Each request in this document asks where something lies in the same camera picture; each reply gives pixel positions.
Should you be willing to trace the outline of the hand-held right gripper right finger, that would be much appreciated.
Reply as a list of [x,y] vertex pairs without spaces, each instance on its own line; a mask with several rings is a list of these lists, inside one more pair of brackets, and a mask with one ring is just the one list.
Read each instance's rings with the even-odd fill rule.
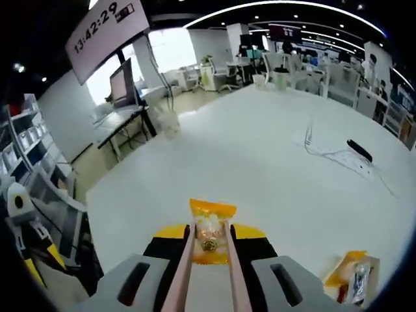
[[229,227],[235,311],[328,311],[322,282],[288,256],[279,256],[258,229]]

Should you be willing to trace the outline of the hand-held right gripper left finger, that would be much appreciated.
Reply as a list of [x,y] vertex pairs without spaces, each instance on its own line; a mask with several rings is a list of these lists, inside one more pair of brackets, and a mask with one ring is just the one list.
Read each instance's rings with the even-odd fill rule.
[[108,271],[97,291],[74,311],[161,311],[183,255],[190,226],[174,235],[156,234],[142,254],[133,254]]

